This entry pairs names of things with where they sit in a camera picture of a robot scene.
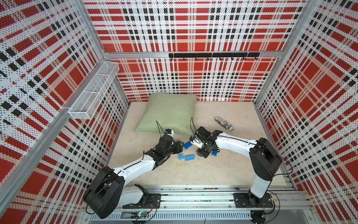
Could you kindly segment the blue 2x4 lego brick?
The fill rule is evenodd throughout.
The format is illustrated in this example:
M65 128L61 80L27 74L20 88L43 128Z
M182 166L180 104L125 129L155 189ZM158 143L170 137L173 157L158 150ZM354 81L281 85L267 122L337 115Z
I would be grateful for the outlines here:
M186 143L184 144L184 149L187 150L187 149L189 149L192 145L193 145L193 144L192 144L190 141L188 141L188 142L186 142Z

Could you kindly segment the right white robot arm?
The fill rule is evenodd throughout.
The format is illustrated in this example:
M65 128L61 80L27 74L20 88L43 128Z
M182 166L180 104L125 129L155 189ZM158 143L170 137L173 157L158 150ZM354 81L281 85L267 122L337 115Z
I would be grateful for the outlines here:
M281 156L265 138L247 140L220 130L209 132L204 127L200 127L190 137L190 142L198 147L197 154L200 157L207 158L213 151L227 149L249 158L255 172L255 179L248 196L256 201L264 198L283 162Z

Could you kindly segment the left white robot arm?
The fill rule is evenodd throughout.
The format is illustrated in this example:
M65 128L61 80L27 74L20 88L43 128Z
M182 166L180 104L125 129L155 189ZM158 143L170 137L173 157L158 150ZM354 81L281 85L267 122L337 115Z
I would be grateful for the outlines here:
M183 142L175 141L172 134L165 134L139 159L115 169L103 167L84 193L84 202L101 219L108 217L118 206L146 206L150 201L148 191L139 184L126 185L161 166L171 155L181 154L183 148Z

